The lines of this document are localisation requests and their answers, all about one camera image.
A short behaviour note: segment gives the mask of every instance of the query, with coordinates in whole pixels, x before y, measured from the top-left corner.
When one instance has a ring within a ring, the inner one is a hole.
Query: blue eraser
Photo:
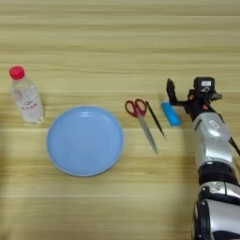
[[[181,126],[182,121],[173,108],[173,106],[169,102],[162,102],[161,109],[164,112],[165,116],[168,118],[170,125],[173,126]]]

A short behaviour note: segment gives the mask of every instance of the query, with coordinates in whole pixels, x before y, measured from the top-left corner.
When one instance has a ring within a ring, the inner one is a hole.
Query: table surface
[[[214,103],[240,143],[240,3],[192,0],[3,0],[0,3],[0,239],[189,239],[198,194],[194,132],[171,128],[159,108],[167,78],[185,99],[196,76],[212,76]],[[8,69],[37,84],[46,119],[24,125],[9,95]],[[156,156],[127,99],[152,105],[146,121]],[[125,150],[104,174],[77,178],[48,160],[53,119],[79,105],[114,113]]]

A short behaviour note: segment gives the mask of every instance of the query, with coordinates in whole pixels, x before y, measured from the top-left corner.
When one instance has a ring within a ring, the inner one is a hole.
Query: red bottle cap
[[[9,70],[9,74],[13,80],[21,80],[25,76],[24,69],[20,66],[12,67]]]

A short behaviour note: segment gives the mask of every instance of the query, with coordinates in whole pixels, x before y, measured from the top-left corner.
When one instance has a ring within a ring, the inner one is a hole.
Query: plastic water bottle
[[[40,124],[44,120],[44,111],[36,85],[25,77],[22,67],[12,67],[11,95],[19,108],[23,120],[28,124]]]

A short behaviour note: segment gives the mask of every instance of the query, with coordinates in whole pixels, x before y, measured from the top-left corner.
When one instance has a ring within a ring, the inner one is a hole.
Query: red scissor handle
[[[131,100],[128,100],[125,103],[125,109],[130,115],[134,117],[138,117],[137,109],[142,116],[145,116],[146,110],[147,110],[145,102],[139,98],[137,98],[134,102]]]

